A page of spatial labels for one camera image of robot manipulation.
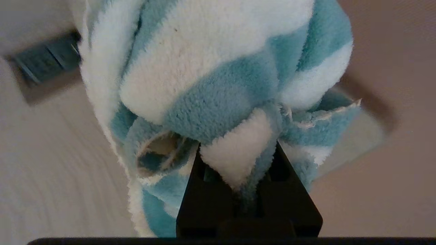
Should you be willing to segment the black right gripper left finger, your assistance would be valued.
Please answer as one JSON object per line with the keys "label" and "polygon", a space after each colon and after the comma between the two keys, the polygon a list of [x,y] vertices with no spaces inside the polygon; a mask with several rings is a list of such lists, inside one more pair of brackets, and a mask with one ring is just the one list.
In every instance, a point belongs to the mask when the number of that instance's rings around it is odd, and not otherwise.
{"label": "black right gripper left finger", "polygon": [[215,238],[219,226],[234,217],[233,192],[220,174],[203,162],[200,148],[194,160],[176,217],[177,238]]}

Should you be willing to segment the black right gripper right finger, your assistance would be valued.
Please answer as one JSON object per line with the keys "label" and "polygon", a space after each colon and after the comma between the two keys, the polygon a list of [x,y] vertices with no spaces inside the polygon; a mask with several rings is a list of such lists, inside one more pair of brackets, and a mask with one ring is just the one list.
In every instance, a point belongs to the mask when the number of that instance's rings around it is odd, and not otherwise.
{"label": "black right gripper right finger", "polygon": [[258,184],[261,234],[266,238],[316,238],[323,218],[279,143]]}

